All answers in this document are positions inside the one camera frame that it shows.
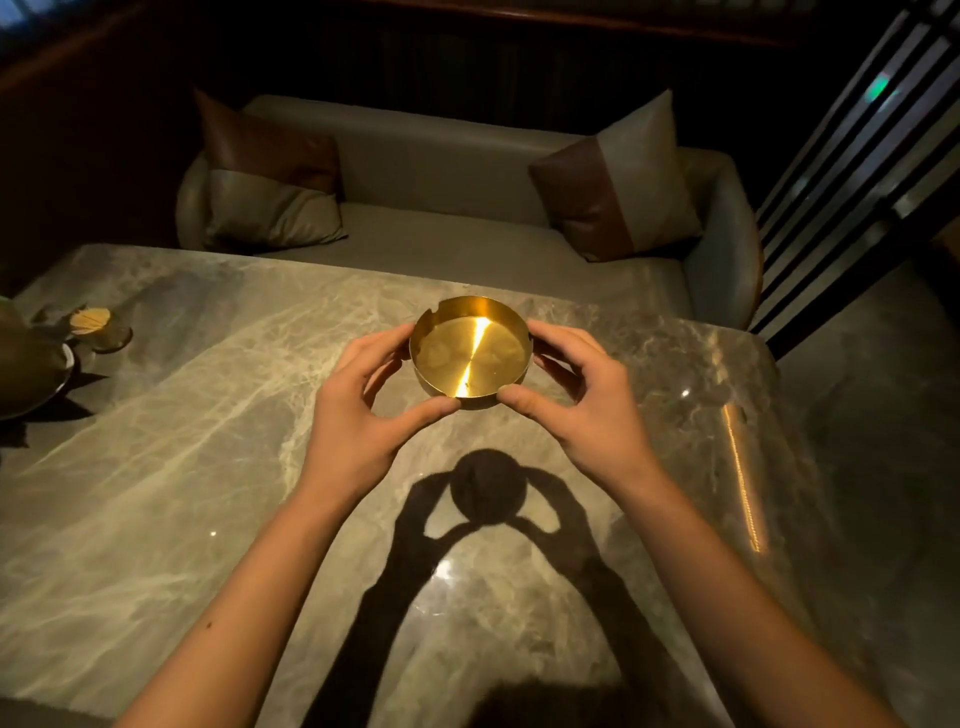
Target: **right hand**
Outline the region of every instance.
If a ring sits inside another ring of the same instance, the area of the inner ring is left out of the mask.
[[[503,387],[497,398],[542,425],[557,438],[577,470],[614,498],[657,473],[660,464],[650,447],[627,368],[586,331],[542,321],[527,324],[551,354],[535,353],[534,362],[566,390],[574,405],[564,407],[519,384]]]

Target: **wooden wall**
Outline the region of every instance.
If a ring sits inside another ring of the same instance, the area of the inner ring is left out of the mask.
[[[419,1],[117,0],[0,68],[0,293],[86,242],[176,245],[177,187],[201,147],[191,84],[236,107],[282,93],[574,133],[672,87],[681,143],[733,154],[758,205],[889,21],[877,0],[766,42]]]
[[[129,3],[0,72],[0,293],[86,242],[176,245],[201,146],[181,10]]]
[[[273,12],[250,14],[206,2],[249,93],[596,133],[672,87],[681,143],[732,154],[756,206],[895,5],[878,0],[866,14],[833,0],[802,34],[765,36],[755,26],[577,27],[569,13],[504,18],[485,10],[511,3],[486,0],[275,0]]]

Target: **marble tabletop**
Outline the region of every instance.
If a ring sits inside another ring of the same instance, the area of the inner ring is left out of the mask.
[[[465,293],[587,328],[627,364],[666,469],[799,624],[869,672],[817,470],[749,334],[461,283],[92,245],[15,302],[28,316],[108,306],[134,336],[119,353],[80,352],[66,397],[3,429],[0,694],[119,715],[290,492],[314,392],[345,343]],[[526,383],[564,396],[539,370]],[[405,367],[374,411],[424,397]],[[416,436],[348,519],[258,725],[609,716],[730,723],[621,513],[537,425],[496,406]]]

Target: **sofa seat cushion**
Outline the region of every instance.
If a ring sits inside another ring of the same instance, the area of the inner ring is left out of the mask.
[[[343,203],[349,237],[263,257],[453,280],[691,318],[679,260],[588,263],[549,228]]]

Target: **wrist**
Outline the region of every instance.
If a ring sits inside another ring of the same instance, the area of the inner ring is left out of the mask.
[[[336,482],[301,478],[283,508],[307,525],[339,527],[360,500],[353,490]]]
[[[663,467],[655,463],[653,467],[617,478],[606,490],[616,504],[626,510],[628,503],[643,505],[659,502],[676,491],[677,485]]]

